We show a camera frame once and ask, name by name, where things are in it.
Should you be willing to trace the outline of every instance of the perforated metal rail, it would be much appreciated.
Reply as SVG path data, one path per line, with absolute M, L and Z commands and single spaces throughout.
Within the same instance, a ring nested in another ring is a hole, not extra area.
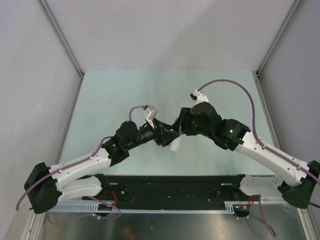
M 109 210 L 98 210 L 98 202 L 62 202 L 53 207 L 51 213 L 109 213 Z M 234 214 L 231 203 L 225 204 L 224 210 L 149 210 L 149 209 L 121 209 L 122 213 L 137 214 Z

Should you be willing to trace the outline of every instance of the light blue tabletop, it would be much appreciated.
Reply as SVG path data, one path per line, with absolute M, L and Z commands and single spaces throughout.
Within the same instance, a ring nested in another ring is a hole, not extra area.
M 181 107 L 191 107 L 189 94 L 215 79 L 230 79 L 244 85 L 256 106 L 258 134 L 272 144 L 252 72 L 249 69 L 117 70 L 87 71 L 80 89 L 60 163 L 94 151 L 101 139 L 113 136 L 129 119 L 136 105 L 158 109 L 157 119 L 172 124 Z M 252 127 L 252 110 L 247 95 L 238 86 L 218 82 L 202 90 L 224 119 L 236 119 Z M 143 125 L 142 110 L 132 114 Z M 109 175 L 273 175 L 254 160 L 222 150 L 201 135 L 183 136 L 179 151 L 157 146 L 153 141 L 130 152 L 120 164 L 100 173 Z

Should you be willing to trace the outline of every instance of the robotic arm link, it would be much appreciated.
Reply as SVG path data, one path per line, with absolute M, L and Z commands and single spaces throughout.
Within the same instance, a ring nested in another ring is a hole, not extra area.
M 44 213 L 58 202 L 96 196 L 101 191 L 108 191 L 110 183 L 105 175 L 96 174 L 84 179 L 81 177 L 122 162 L 129 157 L 129 150 L 133 148 L 154 140 L 162 147 L 178 143 L 174 147 L 174 150 L 177 150 L 181 135 L 199 134 L 213 140 L 224 150 L 246 155 L 272 170 L 283 180 L 277 188 L 283 199 L 295 207 L 307 208 L 316 181 L 300 171 L 300 167 L 318 177 L 320 173 L 318 162 L 307 163 L 295 159 L 268 143 L 264 143 L 261 147 L 249 127 L 235 119 L 222 119 L 216 109 L 208 103 L 206 95 L 195 90 L 190 96 L 195 100 L 193 107 L 182 107 L 179 117 L 172 125 L 156 119 L 157 110 L 149 105 L 143 110 L 146 123 L 142 127 L 137 128 L 133 121 L 125 121 L 115 135 L 103 143 L 96 152 L 67 163 L 46 166 L 42 162 L 36 165 L 24 185 L 34 212 Z M 266 147 L 292 159 L 300 167 L 286 162 L 266 150 Z M 39 179 L 47 175 L 50 176 L 34 186 Z M 252 189 L 246 188 L 246 184 L 241 183 L 239 188 L 247 195 L 257 194 L 252 192 Z

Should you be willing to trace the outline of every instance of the red wire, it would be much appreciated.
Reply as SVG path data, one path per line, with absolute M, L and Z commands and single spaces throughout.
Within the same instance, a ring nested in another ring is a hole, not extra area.
M 252 202 L 252 203 L 250 203 L 250 206 L 252 206 L 254 204 L 255 200 L 252 196 L 249 196 L 249 200 L 250 200 L 250 202 Z
M 111 194 L 113 195 L 113 201 L 115 201 L 114 205 L 116 205 L 118 203 L 118 197 L 114 191 L 112 191 Z

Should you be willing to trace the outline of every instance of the metal floor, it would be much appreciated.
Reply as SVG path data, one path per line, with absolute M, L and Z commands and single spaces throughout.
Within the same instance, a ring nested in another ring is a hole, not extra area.
M 306 240 L 296 208 L 283 204 L 263 206 L 280 240 Z M 54 213 L 54 222 L 66 222 L 79 213 Z M 251 216 L 261 217 L 254 204 Z M 237 220 L 230 214 L 124 213 L 114 220 L 79 219 L 68 226 L 46 222 L 40 240 L 271 240 L 265 225 L 255 219 Z

